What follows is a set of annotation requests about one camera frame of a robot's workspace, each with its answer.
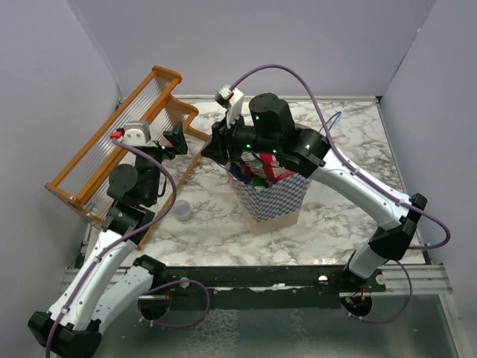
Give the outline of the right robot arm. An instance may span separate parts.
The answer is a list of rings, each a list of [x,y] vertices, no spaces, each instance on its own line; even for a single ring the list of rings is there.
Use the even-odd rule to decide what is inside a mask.
[[[273,93],[252,98],[253,124],[246,125],[241,114],[243,100],[237,89],[224,88],[215,95],[226,113],[212,125],[212,138],[202,155],[224,165],[240,159],[244,152],[270,154],[284,169],[328,186],[365,211],[377,228],[347,262],[342,282],[348,290],[360,291],[378,267],[401,260],[417,231],[426,198],[392,189],[333,149],[323,134],[297,127],[288,102]]]

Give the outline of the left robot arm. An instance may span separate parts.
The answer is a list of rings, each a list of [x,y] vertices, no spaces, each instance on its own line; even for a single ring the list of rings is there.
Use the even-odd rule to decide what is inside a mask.
[[[28,321],[47,357],[93,357],[106,329],[122,310],[143,292],[153,295],[164,287],[165,277],[160,271],[142,266],[133,268],[116,284],[110,282],[147,229],[164,218],[150,210],[165,194],[160,178],[164,177],[173,190],[177,188],[162,162],[187,153],[183,125],[176,124],[163,136],[168,145],[152,140],[144,121],[129,122],[111,134],[113,144],[133,153],[136,159],[111,171],[107,196],[113,204],[79,272],[47,311],[35,312]]]

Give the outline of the pink snack bag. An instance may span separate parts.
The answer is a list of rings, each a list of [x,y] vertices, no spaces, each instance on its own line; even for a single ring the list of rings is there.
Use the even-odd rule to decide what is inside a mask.
[[[274,183],[294,175],[293,171],[282,167],[272,154],[245,152],[241,155],[240,165],[243,175]]]

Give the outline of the blue checkered paper bag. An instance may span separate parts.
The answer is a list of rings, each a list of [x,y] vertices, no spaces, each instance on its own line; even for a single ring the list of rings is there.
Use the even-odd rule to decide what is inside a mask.
[[[276,183],[267,181],[267,189],[255,190],[250,184],[252,178],[242,173],[241,157],[219,165],[227,170],[251,231],[265,233],[297,223],[312,181],[312,172],[324,165],[329,143],[322,133],[300,124],[284,131],[277,128],[265,134],[257,128],[255,131],[254,148],[245,152],[272,154],[282,167],[293,171],[294,175]]]

